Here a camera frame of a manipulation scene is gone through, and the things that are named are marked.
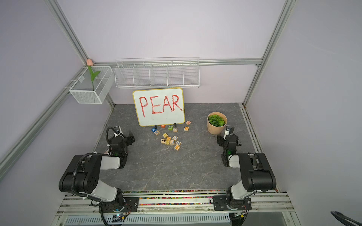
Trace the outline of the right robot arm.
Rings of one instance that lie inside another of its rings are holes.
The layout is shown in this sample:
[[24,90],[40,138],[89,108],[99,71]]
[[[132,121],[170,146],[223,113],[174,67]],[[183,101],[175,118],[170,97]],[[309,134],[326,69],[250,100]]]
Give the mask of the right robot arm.
[[238,136],[218,136],[217,144],[223,148],[221,154],[225,167],[238,168],[241,180],[230,186],[225,195],[224,206],[230,210],[250,210],[250,196],[258,191],[276,189],[277,182],[264,153],[237,153],[240,147]]

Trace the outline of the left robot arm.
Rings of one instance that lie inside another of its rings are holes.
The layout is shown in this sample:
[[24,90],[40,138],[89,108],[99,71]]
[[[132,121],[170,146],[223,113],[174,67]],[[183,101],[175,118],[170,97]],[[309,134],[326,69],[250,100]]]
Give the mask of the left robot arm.
[[122,212],[131,205],[124,199],[120,188],[110,186],[100,179],[100,172],[124,168],[128,147],[135,142],[135,137],[131,132],[125,136],[113,127],[106,129],[105,136],[108,153],[75,155],[62,175],[58,188],[63,193],[95,201],[102,211],[110,208],[113,212]]

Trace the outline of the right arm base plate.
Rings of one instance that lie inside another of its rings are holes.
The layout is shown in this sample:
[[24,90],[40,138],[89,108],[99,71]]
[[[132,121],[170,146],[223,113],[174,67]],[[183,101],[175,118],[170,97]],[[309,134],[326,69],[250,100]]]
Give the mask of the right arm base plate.
[[233,198],[227,197],[226,195],[214,195],[211,198],[211,203],[214,206],[215,211],[250,211],[251,200],[242,199],[235,200]]

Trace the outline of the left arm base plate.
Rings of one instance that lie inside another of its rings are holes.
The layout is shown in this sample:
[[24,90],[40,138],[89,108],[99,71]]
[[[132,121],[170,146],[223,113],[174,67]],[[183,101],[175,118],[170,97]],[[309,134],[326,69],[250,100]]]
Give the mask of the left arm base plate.
[[139,206],[140,198],[137,196],[124,197],[118,202],[102,202],[100,208],[103,213],[136,212]]

